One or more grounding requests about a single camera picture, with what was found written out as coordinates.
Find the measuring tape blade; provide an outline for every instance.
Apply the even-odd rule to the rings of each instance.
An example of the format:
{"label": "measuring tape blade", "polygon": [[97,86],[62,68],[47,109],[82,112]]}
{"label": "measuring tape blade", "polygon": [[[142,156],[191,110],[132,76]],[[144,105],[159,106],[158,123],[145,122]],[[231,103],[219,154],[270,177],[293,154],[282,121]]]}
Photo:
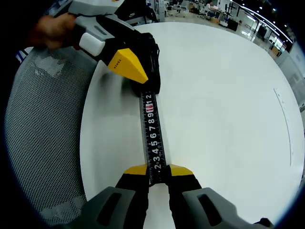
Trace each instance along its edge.
{"label": "measuring tape blade", "polygon": [[150,184],[164,183],[166,161],[155,93],[141,92],[140,111]]}

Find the mesh chair back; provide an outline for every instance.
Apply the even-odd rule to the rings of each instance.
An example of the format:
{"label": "mesh chair back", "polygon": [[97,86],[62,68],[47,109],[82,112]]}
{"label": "mesh chair back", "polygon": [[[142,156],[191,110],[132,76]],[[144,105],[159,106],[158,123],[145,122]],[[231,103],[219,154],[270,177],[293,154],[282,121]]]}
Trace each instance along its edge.
{"label": "mesh chair back", "polygon": [[74,220],[86,201],[79,139],[96,64],[72,47],[32,50],[15,75],[4,123],[9,159],[25,196],[50,226]]}

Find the white round table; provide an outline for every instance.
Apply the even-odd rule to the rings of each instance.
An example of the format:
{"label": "white round table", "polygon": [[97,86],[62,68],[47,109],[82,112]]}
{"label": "white round table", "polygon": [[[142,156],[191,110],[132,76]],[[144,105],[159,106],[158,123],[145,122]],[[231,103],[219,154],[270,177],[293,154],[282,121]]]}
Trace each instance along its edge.
{"label": "white round table", "polygon": [[[276,223],[295,198],[305,151],[298,106],[276,63],[254,43],[213,27],[136,29],[150,32],[160,48],[157,102],[167,163],[192,170],[244,220]],[[102,62],[83,110],[80,158],[88,200],[145,163],[139,99]],[[166,185],[150,188],[144,228],[174,228],[168,200]]]}

